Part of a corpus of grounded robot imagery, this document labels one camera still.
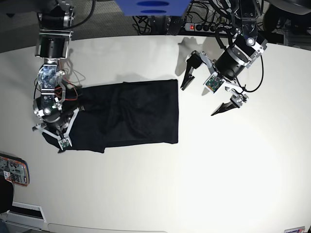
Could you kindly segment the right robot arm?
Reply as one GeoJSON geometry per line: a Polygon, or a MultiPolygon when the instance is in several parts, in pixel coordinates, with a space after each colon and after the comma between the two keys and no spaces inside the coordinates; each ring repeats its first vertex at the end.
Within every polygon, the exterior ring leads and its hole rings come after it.
{"type": "Polygon", "coordinates": [[[69,29],[74,19],[74,7],[70,0],[57,0],[53,9],[38,13],[39,37],[35,56],[44,63],[38,71],[36,88],[39,97],[34,97],[34,114],[41,121],[33,127],[57,140],[60,149],[72,146],[69,137],[79,108],[65,109],[67,88],[65,71],[60,60],[68,55],[72,31],[69,29]]]}

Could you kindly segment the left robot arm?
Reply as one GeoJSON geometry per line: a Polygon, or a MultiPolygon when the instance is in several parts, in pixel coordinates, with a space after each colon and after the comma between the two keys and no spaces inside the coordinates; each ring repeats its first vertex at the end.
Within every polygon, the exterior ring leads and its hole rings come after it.
{"type": "Polygon", "coordinates": [[[250,90],[240,84],[238,75],[262,57],[267,41],[258,33],[257,18],[261,14],[257,0],[236,0],[231,5],[231,28],[219,27],[215,38],[223,53],[218,59],[210,59],[202,51],[192,51],[186,60],[187,66],[181,89],[185,90],[194,80],[193,71],[206,65],[210,76],[204,82],[204,88],[210,93],[224,89],[231,93],[228,103],[222,103],[213,115],[241,108],[248,101],[250,90]]]}

